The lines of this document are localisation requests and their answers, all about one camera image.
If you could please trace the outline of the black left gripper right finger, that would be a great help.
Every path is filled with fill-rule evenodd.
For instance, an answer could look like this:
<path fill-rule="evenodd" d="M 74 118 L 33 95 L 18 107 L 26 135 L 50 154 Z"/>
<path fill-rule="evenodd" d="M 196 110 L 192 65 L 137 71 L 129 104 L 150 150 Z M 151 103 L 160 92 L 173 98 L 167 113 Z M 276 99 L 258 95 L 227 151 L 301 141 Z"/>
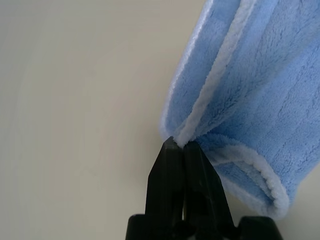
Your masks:
<path fill-rule="evenodd" d="M 186 174 L 186 215 L 190 222 L 208 219 L 232 223 L 221 179 L 200 145 L 193 141 L 183 148 Z"/>

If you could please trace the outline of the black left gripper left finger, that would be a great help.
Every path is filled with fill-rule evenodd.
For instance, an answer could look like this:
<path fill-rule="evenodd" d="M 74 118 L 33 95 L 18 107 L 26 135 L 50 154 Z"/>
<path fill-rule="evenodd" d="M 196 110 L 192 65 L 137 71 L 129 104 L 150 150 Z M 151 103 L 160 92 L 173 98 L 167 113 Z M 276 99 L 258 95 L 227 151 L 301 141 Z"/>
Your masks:
<path fill-rule="evenodd" d="M 145 213 L 161 217 L 181 217 L 184 204 L 184 154 L 169 137 L 151 168 L 147 181 Z"/>

